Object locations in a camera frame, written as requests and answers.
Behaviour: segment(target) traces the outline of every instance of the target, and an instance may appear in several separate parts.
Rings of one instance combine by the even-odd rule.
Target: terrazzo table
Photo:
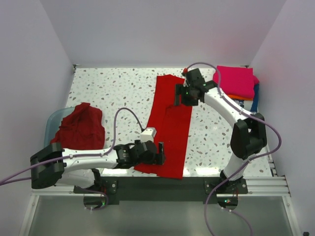
[[[214,70],[200,69],[206,81],[212,79]],[[181,68],[77,68],[69,92],[66,107],[81,102],[103,111],[105,148],[113,142],[113,119],[121,107],[132,109],[146,127],[153,98],[157,75],[172,74],[181,77]],[[117,119],[116,144],[139,139],[141,130],[128,111],[121,111]],[[184,166],[185,177],[216,177],[227,165],[231,156],[230,138],[232,127],[210,106],[199,103],[193,107],[189,127],[188,145]],[[271,157],[254,160],[245,169],[245,177],[271,177]],[[143,177],[156,176],[128,170],[107,170],[104,176]]]

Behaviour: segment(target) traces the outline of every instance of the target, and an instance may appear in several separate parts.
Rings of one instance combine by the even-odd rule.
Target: red towel
[[[218,65],[218,70],[221,73],[221,85],[220,87],[227,95],[236,95],[253,100],[254,83],[259,83],[258,79],[255,79],[252,68],[245,67],[228,67]],[[213,80],[218,82],[217,72],[213,75]]]
[[[140,164],[135,170],[155,173],[160,177],[183,178],[186,147],[192,107],[174,106],[175,85],[184,79],[157,76],[156,92],[147,127],[154,127],[157,134],[154,143],[164,142],[166,161],[164,165]]]
[[[83,102],[63,118],[61,126],[50,143],[61,143],[63,148],[76,150],[102,149],[105,129],[102,126],[102,111]]]

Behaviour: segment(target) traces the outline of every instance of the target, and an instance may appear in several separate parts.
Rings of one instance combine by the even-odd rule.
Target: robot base
[[[101,177],[103,187],[109,198],[109,204],[117,205],[120,201],[169,201],[169,202],[203,202],[210,191],[222,179],[220,177],[184,177],[182,180],[160,177]],[[241,179],[235,188],[226,189],[220,194],[247,194],[245,179]],[[74,193],[86,193],[74,188]],[[101,205],[100,196],[85,197],[85,205]],[[209,204],[217,204],[217,195],[213,194]]]

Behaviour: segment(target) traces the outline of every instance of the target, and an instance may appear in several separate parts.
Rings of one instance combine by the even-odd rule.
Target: pink cloth
[[[220,87],[227,95],[237,95],[244,98],[254,98],[254,84],[259,80],[253,75],[252,68],[229,67],[218,65],[221,73]],[[217,72],[213,75],[213,80],[218,82]]]

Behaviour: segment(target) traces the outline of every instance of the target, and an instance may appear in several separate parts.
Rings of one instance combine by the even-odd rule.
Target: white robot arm
[[[175,87],[175,105],[182,103],[186,106],[196,106],[198,101],[204,102],[220,113],[233,127],[230,142],[232,155],[227,166],[220,174],[220,177],[224,180],[239,170],[248,158],[259,153],[267,145],[267,138],[264,124],[238,113],[224,101],[223,96],[243,113],[262,120],[264,120],[264,117],[260,113],[252,114],[244,110],[224,94],[223,91],[219,94],[217,84],[214,81],[205,82],[199,69],[183,72],[183,75],[186,77],[185,84],[176,85]],[[244,170],[242,169],[233,176],[222,186],[222,189],[233,188],[239,183],[239,180],[243,177]]]
[[[31,157],[31,165],[60,156],[68,158],[33,168],[32,188],[67,184],[86,189],[100,178],[95,168],[129,169],[139,163],[162,165],[165,162],[163,143],[156,147],[153,143],[155,134],[155,128],[146,128],[140,134],[140,140],[134,143],[101,150],[71,150],[62,148],[59,143],[50,144]]]

